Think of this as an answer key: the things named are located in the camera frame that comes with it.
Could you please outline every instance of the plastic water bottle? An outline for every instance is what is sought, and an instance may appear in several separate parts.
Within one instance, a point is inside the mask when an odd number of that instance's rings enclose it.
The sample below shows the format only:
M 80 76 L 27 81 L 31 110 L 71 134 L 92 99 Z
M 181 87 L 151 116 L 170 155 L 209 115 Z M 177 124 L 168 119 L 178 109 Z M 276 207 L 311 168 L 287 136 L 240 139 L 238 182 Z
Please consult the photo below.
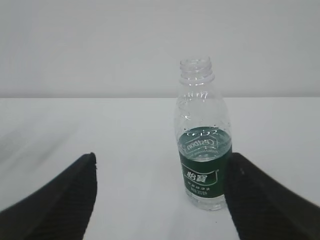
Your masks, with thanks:
M 185 191 L 200 209 L 218 210 L 226 206 L 223 181 L 232 154 L 228 110 L 209 57 L 182 60 L 180 69 L 174 129 Z

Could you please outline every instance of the bottle label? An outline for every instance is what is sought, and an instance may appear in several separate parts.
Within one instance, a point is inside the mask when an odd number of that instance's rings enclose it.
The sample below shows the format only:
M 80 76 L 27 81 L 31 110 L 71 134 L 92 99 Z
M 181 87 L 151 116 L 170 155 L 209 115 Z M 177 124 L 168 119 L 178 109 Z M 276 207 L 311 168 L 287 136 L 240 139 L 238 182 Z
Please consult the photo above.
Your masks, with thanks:
M 225 168 L 232 154 L 228 133 L 218 127 L 196 127 L 179 138 L 178 149 L 186 189 L 202 198 L 223 195 Z
M 227 153 L 219 158 L 199 162 L 179 153 L 186 189 L 202 198 L 216 198 L 223 195 L 225 169 L 231 154 L 230 147 Z

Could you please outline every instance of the bottle mouth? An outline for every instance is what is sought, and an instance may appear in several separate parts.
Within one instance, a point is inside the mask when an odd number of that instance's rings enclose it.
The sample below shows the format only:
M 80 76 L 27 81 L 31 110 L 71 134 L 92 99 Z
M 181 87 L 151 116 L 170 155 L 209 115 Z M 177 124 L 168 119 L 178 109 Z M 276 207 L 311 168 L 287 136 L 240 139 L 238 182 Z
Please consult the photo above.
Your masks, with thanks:
M 211 82 L 215 75 L 212 71 L 212 63 L 209 56 L 192 56 L 181 60 L 180 82 L 189 85 L 199 85 Z

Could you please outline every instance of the black rubber pad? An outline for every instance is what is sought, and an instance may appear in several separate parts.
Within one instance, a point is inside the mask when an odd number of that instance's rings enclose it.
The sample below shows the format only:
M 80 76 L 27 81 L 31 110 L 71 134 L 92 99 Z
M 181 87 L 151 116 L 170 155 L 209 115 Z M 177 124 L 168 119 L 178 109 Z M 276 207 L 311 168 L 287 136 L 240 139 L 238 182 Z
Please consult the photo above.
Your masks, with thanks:
M 82 240 L 97 195 L 96 157 L 86 154 L 44 187 L 0 212 L 0 240 Z
M 241 240 L 320 240 L 320 208 L 239 153 L 228 163 L 224 192 Z

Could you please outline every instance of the white wall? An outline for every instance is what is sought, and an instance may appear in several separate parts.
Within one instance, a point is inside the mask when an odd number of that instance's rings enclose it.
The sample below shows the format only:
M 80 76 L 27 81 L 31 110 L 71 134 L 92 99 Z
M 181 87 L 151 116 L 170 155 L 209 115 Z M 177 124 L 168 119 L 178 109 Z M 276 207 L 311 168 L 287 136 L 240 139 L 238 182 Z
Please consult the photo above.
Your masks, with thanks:
M 225 96 L 320 96 L 319 0 L 0 0 L 1 97 L 171 97 L 207 54 Z

